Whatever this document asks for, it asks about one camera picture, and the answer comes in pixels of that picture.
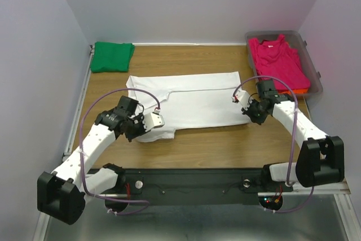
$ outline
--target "clear plastic container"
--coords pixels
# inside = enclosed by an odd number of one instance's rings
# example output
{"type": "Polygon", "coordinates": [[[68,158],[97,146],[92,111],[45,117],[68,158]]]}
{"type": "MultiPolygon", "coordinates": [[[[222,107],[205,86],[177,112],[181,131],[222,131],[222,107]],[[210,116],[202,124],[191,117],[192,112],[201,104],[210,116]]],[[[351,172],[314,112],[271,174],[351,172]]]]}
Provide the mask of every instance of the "clear plastic container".
{"type": "Polygon", "coordinates": [[[248,44],[248,40],[252,38],[258,38],[259,42],[262,42],[263,40],[266,41],[274,41],[278,38],[279,34],[285,35],[285,39],[290,45],[291,48],[295,48],[298,51],[298,55],[300,56],[302,71],[305,74],[305,76],[310,80],[311,86],[307,93],[304,94],[296,94],[298,97],[304,97],[307,98],[309,96],[320,94],[323,90],[322,84],[320,82],[320,73],[316,71],[312,60],[310,58],[309,53],[307,52],[306,45],[307,43],[302,40],[301,35],[292,30],[287,31],[254,31],[254,32],[248,32],[245,35],[246,41],[247,41],[247,49],[248,49],[248,62],[250,67],[252,68],[254,75],[257,75],[256,68],[254,66],[254,60],[252,58],[252,55],[250,53],[250,48],[248,44]]]}

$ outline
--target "green towel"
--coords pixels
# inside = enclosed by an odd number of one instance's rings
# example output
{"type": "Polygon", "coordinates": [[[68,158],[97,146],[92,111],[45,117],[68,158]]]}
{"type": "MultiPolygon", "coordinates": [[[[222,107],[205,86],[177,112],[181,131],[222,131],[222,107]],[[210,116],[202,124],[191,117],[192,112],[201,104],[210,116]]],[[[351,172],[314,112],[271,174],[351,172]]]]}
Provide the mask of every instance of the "green towel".
{"type": "Polygon", "coordinates": [[[131,43],[96,42],[90,70],[93,73],[127,72],[133,52],[131,43]]]}

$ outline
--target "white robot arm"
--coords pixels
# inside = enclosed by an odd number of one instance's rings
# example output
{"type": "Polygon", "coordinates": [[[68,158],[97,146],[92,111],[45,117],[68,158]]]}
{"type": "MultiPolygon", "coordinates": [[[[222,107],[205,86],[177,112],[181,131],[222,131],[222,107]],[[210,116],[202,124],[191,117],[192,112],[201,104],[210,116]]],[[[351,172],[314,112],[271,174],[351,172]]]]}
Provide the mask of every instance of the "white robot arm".
{"type": "MultiPolygon", "coordinates": [[[[154,128],[164,126],[164,120],[155,110],[135,115],[138,101],[122,96],[117,107],[99,114],[83,140],[69,158],[51,173],[43,172],[37,182],[38,210],[65,223],[74,223],[86,203],[93,197],[84,193],[81,178],[81,153],[84,172],[87,173],[103,151],[121,134],[131,141],[154,128]]],[[[87,189],[93,194],[102,193],[122,182],[124,170],[107,164],[86,179],[87,189]]]]}
{"type": "MultiPolygon", "coordinates": [[[[262,80],[256,84],[260,101],[239,90],[236,101],[243,114],[252,122],[262,124],[272,115],[293,133],[295,103],[287,94],[279,94],[273,80],[262,80]]],[[[344,143],[339,137],[330,137],[317,128],[301,111],[297,110],[294,139],[301,149],[297,163],[292,163],[290,182],[299,182],[305,187],[341,182],[344,179],[344,143]]],[[[272,181],[286,181],[289,163],[266,165],[272,181]]]]}

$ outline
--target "pink shirt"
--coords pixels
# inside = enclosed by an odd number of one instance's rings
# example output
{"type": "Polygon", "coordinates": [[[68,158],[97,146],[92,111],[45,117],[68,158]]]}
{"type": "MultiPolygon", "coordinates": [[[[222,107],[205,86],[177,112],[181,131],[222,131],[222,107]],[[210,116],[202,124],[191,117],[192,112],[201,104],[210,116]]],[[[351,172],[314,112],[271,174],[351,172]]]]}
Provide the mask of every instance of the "pink shirt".
{"type": "MultiPolygon", "coordinates": [[[[252,38],[248,42],[258,75],[274,76],[294,90],[311,86],[310,80],[302,72],[297,49],[289,47],[283,34],[276,41],[259,43],[257,38],[252,38]]],[[[274,83],[277,90],[287,90],[281,83],[274,83]]]]}

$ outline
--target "wooden surface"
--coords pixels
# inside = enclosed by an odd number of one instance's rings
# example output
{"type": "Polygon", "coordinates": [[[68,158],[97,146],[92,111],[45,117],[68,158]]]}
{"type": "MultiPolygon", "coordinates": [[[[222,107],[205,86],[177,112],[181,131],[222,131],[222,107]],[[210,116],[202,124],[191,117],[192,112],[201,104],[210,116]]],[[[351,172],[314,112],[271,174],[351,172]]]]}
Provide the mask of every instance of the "wooden surface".
{"type": "MultiPolygon", "coordinates": [[[[234,71],[240,73],[241,80],[252,76],[245,46],[138,46],[128,73],[90,76],[82,115],[102,94],[125,87],[130,75],[173,76],[234,71]]],[[[246,83],[244,89],[249,93],[256,92],[255,82],[246,83]]],[[[117,105],[121,95],[127,95],[127,92],[112,94],[93,108],[85,122],[84,135],[97,114],[117,105]]],[[[300,109],[307,114],[303,100],[300,100],[300,109]]],[[[129,143],[125,137],[119,137],[104,151],[94,168],[106,163],[124,168],[254,168],[288,161],[290,144],[290,134],[269,116],[261,126],[246,124],[179,130],[173,140],[129,143]]],[[[74,146],[78,146],[78,136],[74,146]]]]}

